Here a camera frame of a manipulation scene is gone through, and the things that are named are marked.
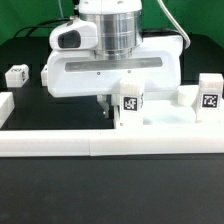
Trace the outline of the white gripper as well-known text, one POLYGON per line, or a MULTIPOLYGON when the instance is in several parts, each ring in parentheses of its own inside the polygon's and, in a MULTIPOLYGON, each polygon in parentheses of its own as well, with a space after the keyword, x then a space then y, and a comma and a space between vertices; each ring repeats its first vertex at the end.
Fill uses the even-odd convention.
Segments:
POLYGON ((47 88, 54 97, 97 96, 109 118, 106 95, 119 92, 120 80, 134 77, 147 92, 176 89, 181 83, 179 35, 148 37, 134 48, 131 56, 120 60, 98 60, 91 50, 56 51, 47 61, 47 88))

